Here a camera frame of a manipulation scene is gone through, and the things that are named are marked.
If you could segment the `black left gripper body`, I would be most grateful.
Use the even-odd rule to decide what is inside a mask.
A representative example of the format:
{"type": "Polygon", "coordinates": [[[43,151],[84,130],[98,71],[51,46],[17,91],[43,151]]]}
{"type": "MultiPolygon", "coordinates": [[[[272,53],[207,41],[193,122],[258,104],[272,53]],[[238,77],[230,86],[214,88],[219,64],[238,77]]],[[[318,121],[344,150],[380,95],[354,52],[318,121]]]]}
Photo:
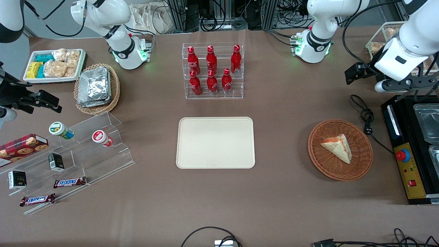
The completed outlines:
{"type": "Polygon", "coordinates": [[[369,64],[359,63],[358,65],[358,79],[365,79],[379,75],[379,72],[374,70],[374,67],[367,67],[369,64]]]}

